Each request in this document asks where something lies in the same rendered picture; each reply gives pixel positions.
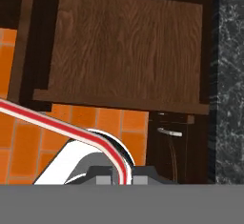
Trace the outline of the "dark brown cupboard door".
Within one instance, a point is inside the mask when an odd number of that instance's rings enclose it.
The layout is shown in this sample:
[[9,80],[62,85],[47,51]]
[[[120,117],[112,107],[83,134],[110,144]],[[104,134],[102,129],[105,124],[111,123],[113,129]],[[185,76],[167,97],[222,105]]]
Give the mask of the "dark brown cupboard door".
[[[182,132],[181,137],[157,129]],[[146,165],[160,176],[181,184],[207,184],[209,116],[150,112]]]

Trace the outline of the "open brown wooden drawer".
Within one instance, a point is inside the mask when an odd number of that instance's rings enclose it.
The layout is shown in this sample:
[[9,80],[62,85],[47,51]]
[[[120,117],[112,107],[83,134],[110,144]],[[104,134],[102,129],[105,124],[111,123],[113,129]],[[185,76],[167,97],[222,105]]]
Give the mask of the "open brown wooden drawer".
[[212,0],[33,0],[20,101],[206,114]]

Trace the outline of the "white and grey rounded object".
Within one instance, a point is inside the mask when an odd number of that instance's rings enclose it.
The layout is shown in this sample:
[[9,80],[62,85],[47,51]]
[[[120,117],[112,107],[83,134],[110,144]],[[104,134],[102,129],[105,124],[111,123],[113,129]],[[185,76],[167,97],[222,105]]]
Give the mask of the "white and grey rounded object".
[[85,176],[91,166],[110,166],[112,185],[118,184],[118,173],[109,158],[94,146],[69,139],[48,166],[34,180],[34,185],[66,185]]

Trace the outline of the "dark brown cupboard frame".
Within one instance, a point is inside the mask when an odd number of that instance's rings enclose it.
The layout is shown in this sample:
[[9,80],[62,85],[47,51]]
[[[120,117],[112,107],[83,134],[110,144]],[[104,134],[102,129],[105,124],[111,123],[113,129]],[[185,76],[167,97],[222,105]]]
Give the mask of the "dark brown cupboard frame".
[[33,0],[0,0],[0,28],[17,30],[8,99],[19,104],[31,28]]

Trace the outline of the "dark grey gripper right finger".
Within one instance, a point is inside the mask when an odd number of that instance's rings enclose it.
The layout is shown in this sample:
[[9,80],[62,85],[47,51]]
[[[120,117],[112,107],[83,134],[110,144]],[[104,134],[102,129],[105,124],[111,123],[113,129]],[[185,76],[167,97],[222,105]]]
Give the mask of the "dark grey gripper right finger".
[[174,184],[173,181],[160,176],[154,166],[137,166],[132,170],[133,185]]

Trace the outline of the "red and white striped straw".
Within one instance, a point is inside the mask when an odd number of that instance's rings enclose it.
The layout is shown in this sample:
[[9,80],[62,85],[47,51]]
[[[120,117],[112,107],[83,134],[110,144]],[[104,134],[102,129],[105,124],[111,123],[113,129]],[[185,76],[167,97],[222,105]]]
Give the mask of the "red and white striped straw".
[[60,133],[67,137],[84,142],[85,144],[94,146],[102,151],[109,160],[113,163],[118,172],[118,183],[126,185],[132,176],[126,167],[125,160],[122,158],[119,151],[105,138],[73,126],[69,123],[47,116],[28,108],[11,103],[8,100],[0,98],[0,112],[24,120],[31,124],[45,128],[47,130]]

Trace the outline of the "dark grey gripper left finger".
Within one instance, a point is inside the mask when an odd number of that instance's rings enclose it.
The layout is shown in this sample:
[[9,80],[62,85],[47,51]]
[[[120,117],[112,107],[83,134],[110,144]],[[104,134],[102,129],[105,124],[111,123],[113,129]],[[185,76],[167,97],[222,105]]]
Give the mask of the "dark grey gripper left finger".
[[110,166],[91,166],[85,176],[70,181],[72,185],[111,185],[112,168]]

